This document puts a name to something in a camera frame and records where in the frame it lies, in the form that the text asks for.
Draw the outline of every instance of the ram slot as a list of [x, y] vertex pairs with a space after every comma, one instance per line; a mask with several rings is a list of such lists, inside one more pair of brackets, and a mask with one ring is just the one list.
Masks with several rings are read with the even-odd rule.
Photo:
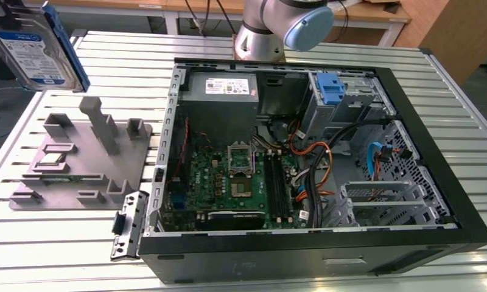
[[278, 206], [276, 204], [276, 185], [274, 185], [274, 172], [272, 169], [272, 156], [265, 155], [262, 159], [264, 164], [264, 176], [265, 176], [265, 188], [266, 188], [266, 201], [268, 201], [268, 214], [270, 221], [276, 220], [278, 216]]
[[289, 202], [285, 189], [285, 174], [282, 173], [281, 156], [274, 156], [272, 159], [276, 182], [276, 200], [281, 218], [289, 217]]

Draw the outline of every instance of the blue hard drive label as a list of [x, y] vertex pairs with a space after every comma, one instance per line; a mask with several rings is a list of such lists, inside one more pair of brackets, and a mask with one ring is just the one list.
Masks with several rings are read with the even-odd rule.
[[45, 43], [34, 33], [0, 32], [0, 40], [27, 78], [41, 84], [63, 84], [54, 60], [45, 54]]

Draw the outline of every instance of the wooden table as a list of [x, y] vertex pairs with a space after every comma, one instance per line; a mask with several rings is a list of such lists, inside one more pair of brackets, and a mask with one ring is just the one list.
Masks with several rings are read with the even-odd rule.
[[[230, 20], [241, 20], [244, 13], [244, 0], [220, 0]], [[43, 0], [27, 0], [41, 3]], [[94, 13], [113, 15], [158, 16], [165, 19], [169, 35], [178, 35], [180, 18], [190, 18], [185, 0], [49, 0], [59, 12]], [[189, 0], [192, 10], [204, 17], [206, 0]], [[392, 46], [400, 30], [411, 17], [400, 7], [396, 14], [383, 10], [381, 4], [361, 2], [348, 8], [348, 27], [367, 29], [383, 29], [379, 46]], [[210, 1], [209, 19], [224, 19], [216, 0]], [[344, 26], [345, 12], [340, 10], [334, 14], [334, 27]]]

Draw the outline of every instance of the motherboard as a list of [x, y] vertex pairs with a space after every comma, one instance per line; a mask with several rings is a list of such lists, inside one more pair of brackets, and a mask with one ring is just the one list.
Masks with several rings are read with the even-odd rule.
[[294, 169], [294, 157], [281, 155], [280, 151], [250, 151], [246, 145], [232, 145], [226, 151], [210, 148], [196, 151], [188, 190], [172, 192], [169, 196], [164, 229], [298, 228], [302, 222], [293, 214], [285, 183]]

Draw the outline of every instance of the blue drive bay latch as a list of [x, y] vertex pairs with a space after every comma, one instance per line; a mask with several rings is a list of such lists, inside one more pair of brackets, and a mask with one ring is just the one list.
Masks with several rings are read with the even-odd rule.
[[344, 83], [333, 73], [317, 73], [317, 87], [322, 95], [325, 105], [340, 104], [344, 97]]

